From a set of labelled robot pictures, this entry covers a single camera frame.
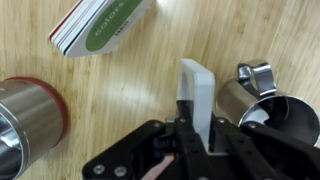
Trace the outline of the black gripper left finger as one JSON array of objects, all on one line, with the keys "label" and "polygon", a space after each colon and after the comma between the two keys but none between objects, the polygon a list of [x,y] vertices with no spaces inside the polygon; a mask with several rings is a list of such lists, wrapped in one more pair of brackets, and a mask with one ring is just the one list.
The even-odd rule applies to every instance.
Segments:
[{"label": "black gripper left finger", "polygon": [[149,120],[82,168],[83,180],[140,180],[167,155],[173,162],[159,180],[214,180],[201,138],[192,125],[193,102],[178,100],[178,116]]}]

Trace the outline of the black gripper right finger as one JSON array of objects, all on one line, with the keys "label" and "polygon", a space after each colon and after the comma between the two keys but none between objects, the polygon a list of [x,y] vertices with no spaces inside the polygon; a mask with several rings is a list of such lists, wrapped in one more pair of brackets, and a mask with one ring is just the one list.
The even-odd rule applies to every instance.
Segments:
[{"label": "black gripper right finger", "polygon": [[320,150],[249,121],[211,120],[210,161],[218,180],[320,180]]}]

